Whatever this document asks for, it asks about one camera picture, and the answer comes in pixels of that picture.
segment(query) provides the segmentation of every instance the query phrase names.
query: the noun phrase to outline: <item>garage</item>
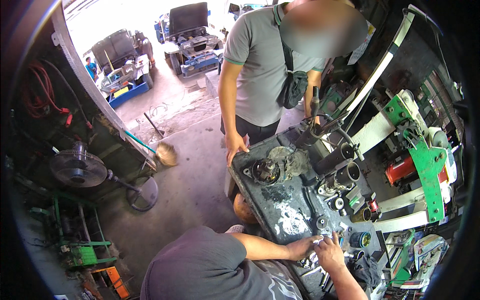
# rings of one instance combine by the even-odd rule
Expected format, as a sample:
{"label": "garage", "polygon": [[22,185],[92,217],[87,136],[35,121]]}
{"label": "garage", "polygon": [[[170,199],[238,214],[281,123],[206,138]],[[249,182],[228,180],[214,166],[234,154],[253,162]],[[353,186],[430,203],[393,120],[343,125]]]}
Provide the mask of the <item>garage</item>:
{"label": "garage", "polygon": [[2,296],[475,299],[477,6],[9,3]]}

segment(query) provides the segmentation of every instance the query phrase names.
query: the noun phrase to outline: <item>black workbench surface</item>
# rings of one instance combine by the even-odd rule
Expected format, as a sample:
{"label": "black workbench surface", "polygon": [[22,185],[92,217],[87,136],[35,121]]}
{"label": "black workbench surface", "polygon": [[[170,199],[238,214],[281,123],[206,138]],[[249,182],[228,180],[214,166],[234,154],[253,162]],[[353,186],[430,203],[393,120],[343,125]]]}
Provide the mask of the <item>black workbench surface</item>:
{"label": "black workbench surface", "polygon": [[[304,124],[302,123],[292,126],[282,133],[253,145],[249,153],[238,153],[235,155],[232,161],[232,167],[229,169],[240,192],[252,208],[267,238],[282,245],[312,235],[312,232],[308,229],[299,213],[299,208],[301,208],[307,218],[310,218],[312,214],[302,192],[301,178],[294,176],[292,180],[285,181],[284,183],[264,187],[244,175],[243,170],[251,166],[256,160],[267,157],[269,151],[274,147],[289,146],[295,149],[294,142],[300,136],[300,129],[303,128],[303,126]],[[363,175],[357,184],[363,194],[371,192]],[[352,227],[351,232],[344,232],[345,242],[348,242],[350,235],[354,232],[369,231],[372,235],[372,241],[367,248],[363,248],[362,250],[365,251],[366,255],[380,250],[380,243],[371,221],[351,223],[349,216],[341,217],[338,212],[330,209],[327,203],[323,201],[324,198],[325,197],[321,195],[317,196],[320,214],[323,214],[328,220],[327,226],[321,234],[331,235],[332,230],[340,232],[342,230],[340,222],[343,222]],[[321,299],[324,292],[319,285],[323,274],[316,272],[309,276],[301,277],[302,274],[308,272],[308,269],[298,267],[295,262],[290,261],[287,262],[287,265],[303,295],[310,299]]]}

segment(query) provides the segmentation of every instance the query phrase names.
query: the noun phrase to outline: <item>green crate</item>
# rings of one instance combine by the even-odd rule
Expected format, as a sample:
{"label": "green crate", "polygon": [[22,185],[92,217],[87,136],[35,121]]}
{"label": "green crate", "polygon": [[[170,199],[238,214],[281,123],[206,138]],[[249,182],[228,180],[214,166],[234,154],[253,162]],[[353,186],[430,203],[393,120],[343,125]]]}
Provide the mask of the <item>green crate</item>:
{"label": "green crate", "polygon": [[80,246],[72,249],[73,265],[91,265],[97,264],[95,251],[92,246]]}

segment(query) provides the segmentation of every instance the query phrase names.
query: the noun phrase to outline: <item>black crossbody bag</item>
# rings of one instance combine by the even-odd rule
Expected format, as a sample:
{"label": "black crossbody bag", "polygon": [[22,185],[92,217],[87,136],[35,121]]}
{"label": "black crossbody bag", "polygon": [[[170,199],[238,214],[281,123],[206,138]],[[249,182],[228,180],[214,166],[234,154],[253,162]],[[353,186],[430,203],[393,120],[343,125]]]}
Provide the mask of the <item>black crossbody bag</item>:
{"label": "black crossbody bag", "polygon": [[276,99],[278,104],[291,109],[297,106],[308,86],[308,75],[304,71],[293,71],[292,49],[282,40],[283,55],[287,65],[287,79],[283,82],[282,91]]}

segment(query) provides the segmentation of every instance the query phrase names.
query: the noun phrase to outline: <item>electric fan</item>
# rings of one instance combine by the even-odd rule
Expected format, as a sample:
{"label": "electric fan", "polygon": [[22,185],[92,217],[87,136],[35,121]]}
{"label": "electric fan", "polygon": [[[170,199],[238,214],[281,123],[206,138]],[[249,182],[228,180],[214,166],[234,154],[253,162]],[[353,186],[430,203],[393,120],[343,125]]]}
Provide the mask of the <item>electric fan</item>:
{"label": "electric fan", "polygon": [[[105,179],[118,182],[127,188],[127,201],[138,211],[151,209],[158,199],[158,185],[153,177],[149,177],[141,186],[125,183],[113,175],[112,170],[107,170],[100,158],[88,153],[83,142],[75,142],[73,149],[55,154],[50,161],[50,169],[56,179],[77,188],[97,186]],[[140,198],[143,198],[148,206],[137,207],[135,203]]]}

